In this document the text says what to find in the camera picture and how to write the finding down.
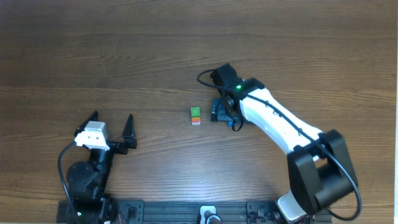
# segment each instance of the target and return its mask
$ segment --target wood grain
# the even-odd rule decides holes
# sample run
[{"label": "wood grain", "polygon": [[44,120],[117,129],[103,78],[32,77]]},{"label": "wood grain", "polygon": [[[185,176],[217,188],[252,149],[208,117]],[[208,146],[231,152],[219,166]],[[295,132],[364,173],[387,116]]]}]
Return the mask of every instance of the wood grain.
[{"label": "wood grain", "polygon": [[[116,140],[134,115],[138,148],[114,158],[109,180],[117,198],[286,193],[285,156],[264,133],[210,122],[217,92],[196,75],[230,62],[299,118],[341,132],[363,198],[358,223],[392,223],[396,9],[392,0],[1,1],[0,222],[55,221],[65,199],[58,154],[93,110]],[[87,157],[73,148],[63,168]],[[355,206],[349,195],[333,209]]]}]

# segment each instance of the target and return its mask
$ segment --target wooden surface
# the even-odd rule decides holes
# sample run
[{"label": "wooden surface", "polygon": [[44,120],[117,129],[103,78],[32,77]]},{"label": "wooden surface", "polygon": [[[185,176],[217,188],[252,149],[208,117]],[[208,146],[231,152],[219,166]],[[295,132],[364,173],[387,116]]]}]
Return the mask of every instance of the wooden surface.
[{"label": "wooden surface", "polygon": [[[286,193],[285,155],[259,128],[210,122],[218,93],[196,75],[230,62],[299,118],[341,132],[363,198],[358,223],[392,223],[396,14],[395,1],[376,0],[1,1],[0,221],[55,221],[58,154],[93,110],[115,140],[134,115],[138,148],[114,158],[109,180],[117,198]],[[88,154],[71,149],[64,172]],[[350,195],[333,209],[355,206]]]}]

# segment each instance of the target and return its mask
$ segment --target green block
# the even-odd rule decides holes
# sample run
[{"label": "green block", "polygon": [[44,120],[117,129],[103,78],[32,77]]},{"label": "green block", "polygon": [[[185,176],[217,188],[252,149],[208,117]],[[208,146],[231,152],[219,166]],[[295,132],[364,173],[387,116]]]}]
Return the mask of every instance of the green block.
[{"label": "green block", "polygon": [[200,118],[200,108],[199,107],[191,108],[191,116],[192,118]]}]

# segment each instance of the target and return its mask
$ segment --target black cable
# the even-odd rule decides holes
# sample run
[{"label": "black cable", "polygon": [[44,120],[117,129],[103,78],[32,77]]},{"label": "black cable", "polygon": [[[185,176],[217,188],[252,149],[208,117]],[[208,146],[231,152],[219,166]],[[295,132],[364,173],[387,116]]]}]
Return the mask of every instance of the black cable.
[{"label": "black cable", "polygon": [[203,84],[205,86],[208,86],[208,87],[212,87],[212,88],[216,88],[218,90],[230,92],[232,94],[235,94],[235,95],[239,96],[241,99],[243,99],[245,97],[249,97],[249,98],[252,98],[254,100],[257,100],[258,102],[264,103],[265,106],[269,106],[270,108],[272,108],[274,110],[275,113],[277,113],[279,116],[284,118],[294,129],[296,129],[296,131],[298,131],[298,133],[302,134],[305,138],[310,140],[310,142],[312,144],[314,144],[319,150],[321,150],[327,156],[327,158],[331,159],[336,164],[336,166],[338,166],[344,172],[345,176],[347,176],[350,184],[352,185],[354,193],[355,193],[355,196],[356,196],[356,202],[357,202],[356,212],[355,212],[355,214],[353,216],[345,218],[345,217],[341,217],[341,216],[333,213],[329,208],[327,208],[327,210],[330,213],[330,215],[332,215],[333,217],[335,217],[335,218],[337,218],[339,220],[351,221],[351,220],[354,220],[355,218],[357,218],[358,215],[361,213],[361,210],[362,210],[362,199],[361,199],[361,196],[359,194],[358,187],[356,186],[356,184],[355,184],[354,180],[351,178],[351,176],[348,174],[347,170],[337,161],[337,159],[327,149],[325,149],[323,146],[321,146],[321,144],[316,142],[316,140],[314,140],[309,135],[307,135],[301,128],[299,128],[295,123],[293,123],[293,121],[291,121],[285,114],[283,114],[278,108],[276,108],[274,105],[270,104],[268,101],[264,101],[262,99],[259,99],[259,98],[255,97],[255,96],[252,96],[252,95],[242,94],[240,92],[235,91],[234,89],[229,89],[229,88],[226,88],[226,87],[223,87],[223,86],[212,85],[212,84],[205,83],[205,82],[200,80],[200,77],[203,74],[208,73],[208,72],[213,72],[213,71],[214,71],[214,69],[209,69],[209,70],[205,70],[205,71],[201,72],[197,76],[198,82],[200,82],[201,84]]},{"label": "black cable", "polygon": [[58,156],[58,171],[60,173],[60,178],[61,178],[61,183],[63,190],[65,191],[65,195],[67,195],[67,201],[69,203],[69,207],[72,211],[73,216],[75,217],[76,223],[79,224],[78,217],[77,217],[77,212],[75,207],[73,206],[72,199],[69,196],[68,189],[67,189],[67,184],[65,183],[65,180],[63,178],[63,172],[62,172],[62,157],[63,155],[75,144],[75,141],[72,141],[65,149],[62,150],[60,155]]}]

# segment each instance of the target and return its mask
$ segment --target stacked blocks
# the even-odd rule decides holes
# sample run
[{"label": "stacked blocks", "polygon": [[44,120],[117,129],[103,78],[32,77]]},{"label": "stacked blocks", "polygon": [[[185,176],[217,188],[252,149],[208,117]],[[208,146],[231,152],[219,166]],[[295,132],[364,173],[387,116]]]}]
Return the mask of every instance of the stacked blocks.
[{"label": "stacked blocks", "polygon": [[199,107],[191,108],[191,119],[192,119],[192,125],[200,124],[200,108]]}]

